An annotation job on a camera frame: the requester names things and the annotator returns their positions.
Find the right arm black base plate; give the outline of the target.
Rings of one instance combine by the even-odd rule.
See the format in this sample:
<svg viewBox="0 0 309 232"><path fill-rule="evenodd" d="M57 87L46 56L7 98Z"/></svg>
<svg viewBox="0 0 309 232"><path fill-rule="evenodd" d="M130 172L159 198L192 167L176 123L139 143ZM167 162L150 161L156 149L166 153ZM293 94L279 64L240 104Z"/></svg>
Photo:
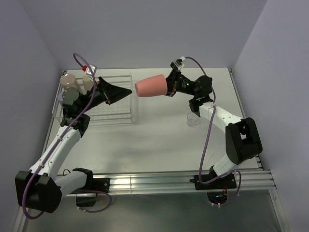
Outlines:
<svg viewBox="0 0 309 232"><path fill-rule="evenodd" d="M195 185L196 190L223 190L237 188L235 176L233 174L229 174L225 177L220 177L206 185L200 183L198 175L194 175L194 177L190 179L190 182Z"/></svg>

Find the red plastic cup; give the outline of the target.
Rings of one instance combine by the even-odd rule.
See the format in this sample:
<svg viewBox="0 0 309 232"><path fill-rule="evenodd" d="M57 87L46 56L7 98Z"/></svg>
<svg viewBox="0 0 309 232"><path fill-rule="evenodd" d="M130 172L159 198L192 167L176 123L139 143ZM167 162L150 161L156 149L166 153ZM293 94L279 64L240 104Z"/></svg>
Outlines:
<svg viewBox="0 0 309 232"><path fill-rule="evenodd" d="M160 74L138 81L135 90L139 97L154 97L166 95L168 85L164 75Z"/></svg>

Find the beige plastic cup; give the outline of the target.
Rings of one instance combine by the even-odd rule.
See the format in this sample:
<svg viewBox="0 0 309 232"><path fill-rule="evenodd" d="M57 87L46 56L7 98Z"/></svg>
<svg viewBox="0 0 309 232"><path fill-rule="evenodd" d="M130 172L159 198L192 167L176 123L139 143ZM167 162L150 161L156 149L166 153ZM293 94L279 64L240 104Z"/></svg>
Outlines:
<svg viewBox="0 0 309 232"><path fill-rule="evenodd" d="M84 86L86 93L92 90L92 88L94 86L94 82L93 82L93 79L91 77L84 75L82 77L82 82L83 82L83 86Z"/></svg>

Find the purple plastic cup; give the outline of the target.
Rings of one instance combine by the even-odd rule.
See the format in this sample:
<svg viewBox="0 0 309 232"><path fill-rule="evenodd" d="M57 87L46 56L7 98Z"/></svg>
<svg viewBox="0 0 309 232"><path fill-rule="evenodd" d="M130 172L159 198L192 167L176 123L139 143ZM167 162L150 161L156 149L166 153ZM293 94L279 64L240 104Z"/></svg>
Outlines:
<svg viewBox="0 0 309 232"><path fill-rule="evenodd" d="M60 92L60 93L58 93L58 95L57 95L57 100L58 100L58 103L60 104L60 106L63 108L63 93L62 92Z"/></svg>

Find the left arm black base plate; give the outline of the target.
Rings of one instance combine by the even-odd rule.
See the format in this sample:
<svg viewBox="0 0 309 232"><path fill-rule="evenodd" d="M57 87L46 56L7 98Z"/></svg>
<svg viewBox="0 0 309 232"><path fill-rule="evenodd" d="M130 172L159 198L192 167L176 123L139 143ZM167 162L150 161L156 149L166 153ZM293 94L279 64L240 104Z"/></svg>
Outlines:
<svg viewBox="0 0 309 232"><path fill-rule="evenodd" d="M109 193L110 178L94 178L91 190Z"/></svg>

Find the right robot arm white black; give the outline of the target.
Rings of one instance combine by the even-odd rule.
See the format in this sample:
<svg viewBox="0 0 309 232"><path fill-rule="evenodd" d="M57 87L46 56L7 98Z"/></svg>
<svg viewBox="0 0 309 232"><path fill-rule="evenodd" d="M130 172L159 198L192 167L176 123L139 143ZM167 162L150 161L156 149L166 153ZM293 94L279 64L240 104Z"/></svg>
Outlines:
<svg viewBox="0 0 309 232"><path fill-rule="evenodd" d="M216 98L211 97L212 78L200 76L191 81L181 71L172 70L166 78L167 96L174 96L177 92L192 95L189 106L192 113L209 121L209 128L213 125L225 133L225 155L211 167L208 181L202 179L199 173L199 182L210 184L213 188L220 188L226 181L225 176L232 173L244 161L252 159L263 151L255 121L241 118L216 105Z"/></svg>

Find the clear glass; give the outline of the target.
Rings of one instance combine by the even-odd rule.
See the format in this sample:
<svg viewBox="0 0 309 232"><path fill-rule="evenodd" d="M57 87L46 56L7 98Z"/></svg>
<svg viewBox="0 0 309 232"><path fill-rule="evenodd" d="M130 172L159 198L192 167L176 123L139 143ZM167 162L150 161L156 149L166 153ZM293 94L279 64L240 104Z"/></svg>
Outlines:
<svg viewBox="0 0 309 232"><path fill-rule="evenodd" d="M199 117L195 113L189 112L186 118L186 124L189 127L194 127L200 123Z"/></svg>

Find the pink ceramic mug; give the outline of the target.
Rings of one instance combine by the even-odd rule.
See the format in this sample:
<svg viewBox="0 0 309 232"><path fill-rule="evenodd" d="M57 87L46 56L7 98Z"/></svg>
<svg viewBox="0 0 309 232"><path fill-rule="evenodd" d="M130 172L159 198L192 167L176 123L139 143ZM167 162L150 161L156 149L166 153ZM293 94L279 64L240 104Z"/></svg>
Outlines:
<svg viewBox="0 0 309 232"><path fill-rule="evenodd" d="M73 75L73 74L65 74L65 75L61 76L59 83L64 89L68 89L70 87L73 87L73 88L79 90L79 92L82 92L80 85L77 82L75 75Z"/></svg>

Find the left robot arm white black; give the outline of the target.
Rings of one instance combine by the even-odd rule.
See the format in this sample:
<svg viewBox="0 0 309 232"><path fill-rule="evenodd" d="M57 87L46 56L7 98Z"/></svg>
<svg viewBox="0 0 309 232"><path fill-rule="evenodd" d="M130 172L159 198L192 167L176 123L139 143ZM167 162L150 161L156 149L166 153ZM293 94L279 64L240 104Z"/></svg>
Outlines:
<svg viewBox="0 0 309 232"><path fill-rule="evenodd" d="M74 87L63 91L63 118L54 140L28 171L19 171L15 177L18 204L26 217L32 218L28 209L54 212L62 198L76 190L94 192L91 170L75 168L62 178L57 178L58 171L88 128L90 116L86 111L102 103L111 105L130 94L131 89L112 85L102 77L86 94Z"/></svg>

